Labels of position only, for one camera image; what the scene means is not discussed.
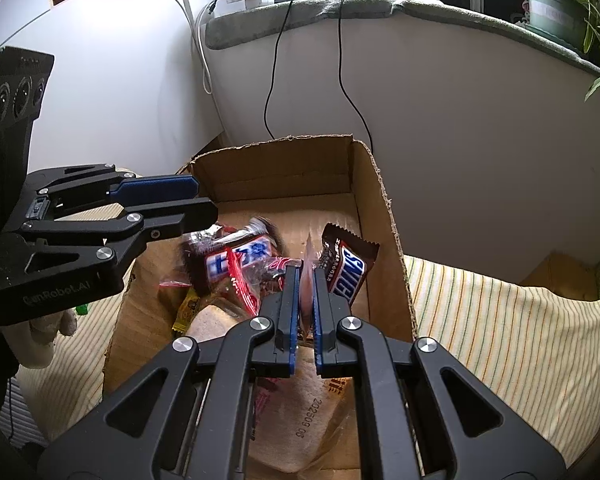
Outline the white gloved left hand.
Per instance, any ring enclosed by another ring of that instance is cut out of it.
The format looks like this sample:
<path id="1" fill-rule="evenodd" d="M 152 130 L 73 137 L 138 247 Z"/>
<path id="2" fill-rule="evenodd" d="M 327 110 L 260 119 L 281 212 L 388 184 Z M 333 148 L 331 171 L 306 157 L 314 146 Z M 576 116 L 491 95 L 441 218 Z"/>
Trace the white gloved left hand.
<path id="1" fill-rule="evenodd" d="M 55 354 L 57 336 L 72 337 L 77 328 L 78 319 L 73 309 L 22 323 L 22 338 L 15 352 L 19 363 L 32 370 L 48 367 Z"/>

